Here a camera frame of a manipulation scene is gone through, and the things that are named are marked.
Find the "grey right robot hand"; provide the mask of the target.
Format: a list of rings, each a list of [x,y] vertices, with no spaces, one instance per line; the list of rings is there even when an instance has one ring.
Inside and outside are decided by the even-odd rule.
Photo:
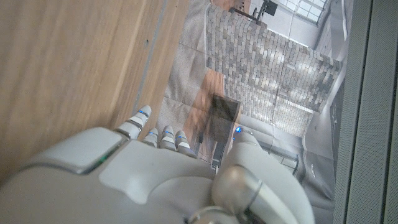
[[[2,223],[313,223],[298,180],[246,128],[217,169],[183,131],[140,133],[143,106],[116,129],[79,132],[1,186]]]

